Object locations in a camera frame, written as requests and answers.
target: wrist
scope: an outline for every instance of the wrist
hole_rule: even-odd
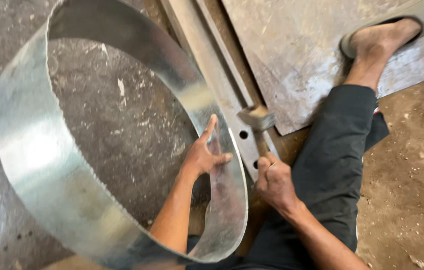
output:
[[[306,213],[307,207],[305,204],[299,200],[298,198],[292,204],[284,207],[279,210],[279,214],[281,214],[286,220],[290,222],[295,222],[303,217],[304,213]]]
[[[194,166],[182,166],[179,170],[177,180],[186,180],[187,182],[194,183],[200,176],[200,172]]]

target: hand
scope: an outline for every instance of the hand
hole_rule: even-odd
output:
[[[215,165],[228,163],[232,160],[232,153],[212,155],[207,149],[207,140],[212,135],[216,124],[217,115],[213,114],[207,128],[188,151],[185,161],[182,163],[181,171],[187,171],[197,178],[205,173],[208,174]]]
[[[286,215],[299,205],[289,165],[269,152],[267,157],[259,158],[258,168],[257,191],[268,204],[281,215]]]

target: curved metal band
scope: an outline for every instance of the curved metal band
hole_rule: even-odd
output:
[[[156,242],[113,198],[69,132],[47,68],[48,37],[85,38],[121,49],[171,89],[198,132],[211,114],[220,126],[211,151],[235,153],[210,174],[210,214],[188,254]],[[0,77],[0,158],[26,208],[77,254],[113,269],[210,263],[239,245],[247,223],[245,175],[234,138],[200,72],[154,23],[117,0],[67,0],[23,46]]]

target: metal plate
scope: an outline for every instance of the metal plate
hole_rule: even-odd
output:
[[[115,201],[71,136],[47,68],[47,42],[96,40],[121,49],[167,85],[201,133],[210,114],[220,126],[210,144],[235,153],[210,174],[206,229],[189,255],[163,247]],[[179,46],[135,9],[115,0],[60,2],[0,77],[0,158],[26,208],[77,254],[113,269],[164,268],[216,262],[240,243],[247,192],[239,152],[222,112],[197,68]]]
[[[348,31],[407,0],[222,0],[281,135],[311,124],[343,80],[339,41]],[[424,81],[424,37],[397,52],[379,96]]]

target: wooden mallet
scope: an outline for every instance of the wooden mallet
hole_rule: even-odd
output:
[[[252,128],[259,156],[264,157],[269,152],[269,146],[264,139],[264,131],[275,125],[275,115],[263,105],[247,107],[237,115],[240,120]]]

